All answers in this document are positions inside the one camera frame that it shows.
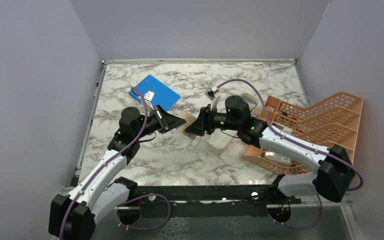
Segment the beige card holder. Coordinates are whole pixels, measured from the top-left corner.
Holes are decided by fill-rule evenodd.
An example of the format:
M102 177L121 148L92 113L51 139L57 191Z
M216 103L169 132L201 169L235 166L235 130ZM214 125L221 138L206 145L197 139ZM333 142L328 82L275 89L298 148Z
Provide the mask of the beige card holder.
M191 133L187 133L185 132L185 129L190 126L197 118L192 115L191 113L187 112L186 110L182 110L181 113L180 113L180 118L184 119L185 120L185 123L176 127L175 129L182 133L183 135L185 135L186 137L194 140L197 136L194 135L194 134L191 134Z

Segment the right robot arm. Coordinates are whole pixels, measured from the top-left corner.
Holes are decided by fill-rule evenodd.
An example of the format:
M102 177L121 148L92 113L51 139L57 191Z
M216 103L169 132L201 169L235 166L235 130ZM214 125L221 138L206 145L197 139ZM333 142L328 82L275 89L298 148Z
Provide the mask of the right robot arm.
M320 195L339 203L350 191L356 169L344 147L317 145L284 133L253 117L248 103L239 95L228 97L224 104L225 113L218 112L211 104L202 107L197 119L184 131L202 137L216 129L232 130L243 143L281 154L310 170L305 174L280 174L268 190L272 202L280 204L296 195Z

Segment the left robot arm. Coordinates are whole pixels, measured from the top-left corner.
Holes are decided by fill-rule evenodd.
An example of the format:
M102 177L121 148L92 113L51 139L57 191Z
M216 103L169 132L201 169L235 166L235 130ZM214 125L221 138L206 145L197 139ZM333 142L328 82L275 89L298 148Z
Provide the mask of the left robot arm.
M159 105L149 114L136 107L121 112L119 128L108 144L102 159L87 177L67 195L56 195L50 204L49 234L61 240L89 240L96 225L120 204L137 200L137 184L129 179L111 182L134 158L140 139L154 132L164 134L186 120L167 113Z

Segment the white oblong tray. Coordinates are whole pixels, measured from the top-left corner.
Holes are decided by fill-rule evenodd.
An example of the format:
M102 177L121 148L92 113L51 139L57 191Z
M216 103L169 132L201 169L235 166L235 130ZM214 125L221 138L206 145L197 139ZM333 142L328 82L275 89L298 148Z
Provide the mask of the white oblong tray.
M248 104L251 116L258 117L262 110L260 100L247 92L241 93L240 96ZM237 137L237 131L235 130L216 129L211 135L205 136L206 147L214 154L221 155L227 149L230 142Z

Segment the blue plastic board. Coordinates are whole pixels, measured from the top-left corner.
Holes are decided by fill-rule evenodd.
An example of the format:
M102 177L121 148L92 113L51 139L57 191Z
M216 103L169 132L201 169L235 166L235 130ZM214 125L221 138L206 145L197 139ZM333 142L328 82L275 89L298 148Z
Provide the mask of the blue plastic board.
M152 75L146 76L135 87L143 95L148 91L153 92L154 96L151 100L152 105L160 105L165 111L168 111L181 97L178 93Z

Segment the box in orange rack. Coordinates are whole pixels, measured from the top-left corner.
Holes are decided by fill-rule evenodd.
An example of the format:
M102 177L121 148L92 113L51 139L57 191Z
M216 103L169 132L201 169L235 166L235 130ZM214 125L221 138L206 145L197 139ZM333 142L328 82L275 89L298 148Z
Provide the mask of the box in orange rack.
M290 158L273 151L265 150L263 157L268 161L282 167L290 167L292 165L292 160Z

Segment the orange plastic file rack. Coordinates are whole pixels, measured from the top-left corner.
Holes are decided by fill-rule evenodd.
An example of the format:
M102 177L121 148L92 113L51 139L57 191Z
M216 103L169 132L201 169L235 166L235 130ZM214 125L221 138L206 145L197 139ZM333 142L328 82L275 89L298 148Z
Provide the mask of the orange plastic file rack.
M271 123L286 127L307 142L332 148L341 145L354 160L364 99L337 92L309 107L269 96L265 102Z

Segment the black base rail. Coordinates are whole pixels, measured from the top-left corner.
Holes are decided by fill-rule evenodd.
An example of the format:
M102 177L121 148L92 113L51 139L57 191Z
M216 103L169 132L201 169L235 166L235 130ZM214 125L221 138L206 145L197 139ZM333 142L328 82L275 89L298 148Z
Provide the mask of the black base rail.
M267 207L298 205L300 199L275 195L263 185L184 185L138 186L129 199L144 196L133 203L121 203L116 216L123 220L139 218L267 217Z

